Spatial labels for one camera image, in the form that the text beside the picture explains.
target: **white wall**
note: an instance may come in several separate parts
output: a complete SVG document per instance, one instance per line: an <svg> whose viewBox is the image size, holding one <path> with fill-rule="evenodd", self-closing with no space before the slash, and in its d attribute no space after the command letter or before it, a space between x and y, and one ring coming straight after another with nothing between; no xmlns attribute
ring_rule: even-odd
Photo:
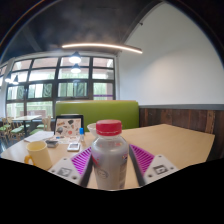
<svg viewBox="0 0 224 224"><path fill-rule="evenodd" d="M223 104L223 67L200 28L167 3L142 21L125 44L143 54L119 56L120 99L139 105Z"/></svg>

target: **phone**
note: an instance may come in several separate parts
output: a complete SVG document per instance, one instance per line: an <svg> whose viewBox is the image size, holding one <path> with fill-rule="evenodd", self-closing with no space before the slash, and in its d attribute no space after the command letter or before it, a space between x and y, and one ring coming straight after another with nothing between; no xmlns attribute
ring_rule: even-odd
<svg viewBox="0 0 224 224"><path fill-rule="evenodd" d="M79 147L80 147L79 143L70 143L68 148L67 148L67 151L76 152L76 151L79 151Z"/></svg>

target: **light fixture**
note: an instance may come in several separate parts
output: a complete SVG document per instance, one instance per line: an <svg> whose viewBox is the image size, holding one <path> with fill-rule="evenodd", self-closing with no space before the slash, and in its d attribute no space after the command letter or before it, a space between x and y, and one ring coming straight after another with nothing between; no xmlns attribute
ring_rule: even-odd
<svg viewBox="0 0 224 224"><path fill-rule="evenodd" d="M14 81L12 82L12 84L14 84L14 85L19 84L18 75L16 75L16 77L15 77Z"/></svg>
<svg viewBox="0 0 224 224"><path fill-rule="evenodd" d="M67 44L63 45L62 48L69 48L69 47L109 47L109 48L116 48L121 50L132 51L135 53L142 54L142 50L137 47L132 47L128 45L114 45L114 44L103 44L103 43L77 43L77 44Z"/></svg>
<svg viewBox="0 0 224 224"><path fill-rule="evenodd" d="M76 51L70 58L69 61L73 64L79 63L81 61L81 56L78 51Z"/></svg>
<svg viewBox="0 0 224 224"><path fill-rule="evenodd" d="M79 65L78 65L78 64L75 64L75 65L72 67L71 72L72 72L72 73L79 73L79 72L81 72L81 69L80 69Z"/></svg>
<svg viewBox="0 0 224 224"><path fill-rule="evenodd" d="M11 72L7 75L5 82L11 82Z"/></svg>

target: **table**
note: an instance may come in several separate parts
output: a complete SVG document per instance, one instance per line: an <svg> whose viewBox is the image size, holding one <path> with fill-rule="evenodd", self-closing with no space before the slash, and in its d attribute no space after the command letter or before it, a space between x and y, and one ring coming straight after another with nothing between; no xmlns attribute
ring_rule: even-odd
<svg viewBox="0 0 224 224"><path fill-rule="evenodd" d="M192 131L171 125L161 124L150 127L123 130L121 136L128 142L141 147L153 155L163 154L178 169L203 163L211 150L214 135ZM90 132L85 133L85 141L81 144L81 150L88 148L94 136ZM22 162L28 155L27 142L23 140L5 150L3 159ZM57 148L48 148L52 163L55 164L62 157L72 157L75 152L67 152L67 145L59 145ZM127 161L127 174L125 189L138 188L138 181L130 156ZM87 188L98 189L94 169L90 175Z"/></svg>
<svg viewBox="0 0 224 224"><path fill-rule="evenodd" d="M40 117L41 115L34 115L34 116L23 116L23 117L17 117L12 119L13 121L23 121L23 126L24 126L24 132L25 132L25 137L27 137L27 129L26 129L26 121L32 121L35 118Z"/></svg>

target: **mug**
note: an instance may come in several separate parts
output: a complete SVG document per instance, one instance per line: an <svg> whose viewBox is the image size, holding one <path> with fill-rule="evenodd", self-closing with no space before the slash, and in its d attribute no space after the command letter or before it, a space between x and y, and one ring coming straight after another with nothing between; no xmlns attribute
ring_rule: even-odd
<svg viewBox="0 0 224 224"><path fill-rule="evenodd" d="M29 153L25 157L24 162L29 163L31 159L34 166L37 166L41 169L48 170L52 166L52 162L48 153L47 144L44 141L35 141L27 144L26 149Z"/></svg>

